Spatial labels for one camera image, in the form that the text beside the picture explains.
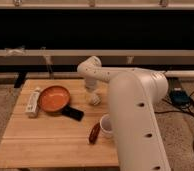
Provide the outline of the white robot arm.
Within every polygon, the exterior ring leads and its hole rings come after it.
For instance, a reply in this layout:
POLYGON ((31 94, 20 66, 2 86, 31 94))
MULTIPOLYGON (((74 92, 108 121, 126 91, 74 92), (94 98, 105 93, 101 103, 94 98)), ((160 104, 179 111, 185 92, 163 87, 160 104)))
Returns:
POLYGON ((153 108, 167 94, 165 75, 142 68, 104 67, 96 56, 80 63, 77 72, 89 91, 99 81, 108 84, 108 113, 120 171, 171 171, 153 108))

